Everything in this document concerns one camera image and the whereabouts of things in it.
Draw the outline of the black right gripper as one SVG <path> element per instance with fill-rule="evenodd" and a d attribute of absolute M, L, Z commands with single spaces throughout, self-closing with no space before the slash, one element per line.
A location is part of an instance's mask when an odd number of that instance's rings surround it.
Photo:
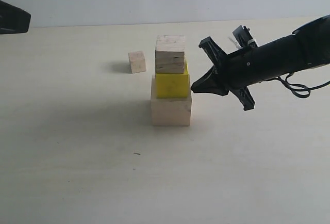
<path fill-rule="evenodd" d="M 302 45 L 294 35 L 282 37 L 255 49 L 225 53 L 211 37 L 203 39 L 212 67 L 191 85 L 193 93 L 226 96 L 233 93 L 244 110 L 254 109 L 248 86 L 307 68 Z"/>

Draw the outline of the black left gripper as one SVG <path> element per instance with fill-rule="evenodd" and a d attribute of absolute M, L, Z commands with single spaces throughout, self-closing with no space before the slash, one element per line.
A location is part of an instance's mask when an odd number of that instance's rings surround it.
<path fill-rule="evenodd" d="M 31 14 L 27 11 L 1 1 L 1 34 L 23 34 L 28 32 Z"/>

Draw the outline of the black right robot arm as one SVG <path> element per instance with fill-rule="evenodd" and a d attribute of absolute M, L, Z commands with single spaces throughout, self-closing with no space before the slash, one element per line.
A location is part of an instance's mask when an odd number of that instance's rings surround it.
<path fill-rule="evenodd" d="M 278 80 L 298 98 L 307 98 L 315 87 L 291 84 L 282 75 L 329 64 L 329 16 L 313 20 L 292 34 L 259 46 L 246 26 L 238 26 L 233 35 L 240 49 L 225 53 L 211 37 L 203 39 L 199 47 L 204 50 L 212 67 L 191 85 L 193 93 L 212 93 L 226 96 L 233 93 L 244 110 L 254 109 L 255 101 L 248 86 Z"/>

